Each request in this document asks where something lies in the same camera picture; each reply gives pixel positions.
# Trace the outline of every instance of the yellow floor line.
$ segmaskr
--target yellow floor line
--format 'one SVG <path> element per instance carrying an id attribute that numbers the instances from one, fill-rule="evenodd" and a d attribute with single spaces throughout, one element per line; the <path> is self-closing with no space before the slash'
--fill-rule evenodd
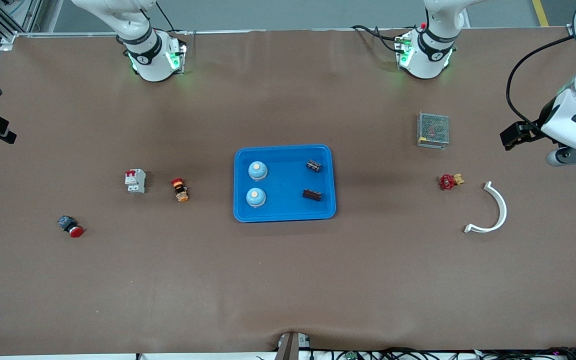
<path id="1" fill-rule="evenodd" d="M 534 7 L 535 13 L 537 13 L 537 19 L 539 19 L 539 25 L 542 27 L 550 27 L 548 25 L 548 19 L 546 18 L 546 12 L 544 12 L 544 6 L 542 5 L 542 0 L 532 0 L 532 6 Z"/>

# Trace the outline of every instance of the brown table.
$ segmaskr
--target brown table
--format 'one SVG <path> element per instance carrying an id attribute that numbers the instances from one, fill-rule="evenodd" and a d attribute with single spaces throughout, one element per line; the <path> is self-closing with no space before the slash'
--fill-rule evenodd
<path id="1" fill-rule="evenodd" d="M 0 141 L 0 354 L 265 351 L 286 331 L 320 348 L 576 346 L 576 166 L 546 165 L 550 141 L 499 140 L 512 66 L 565 35 L 465 30 L 433 80 L 365 33 L 201 35 L 162 83 L 113 38 L 17 39 L 0 56 L 18 133 Z M 573 41 L 535 56 L 517 107 L 537 116 L 575 72 Z M 420 111 L 450 116 L 446 150 L 416 146 Z M 234 153 L 310 143 L 333 151 L 336 215 L 238 223 Z M 146 194 L 126 192 L 135 167 Z M 444 173 L 466 184 L 440 191 Z M 488 180 L 507 221 L 464 234 L 498 218 Z"/>

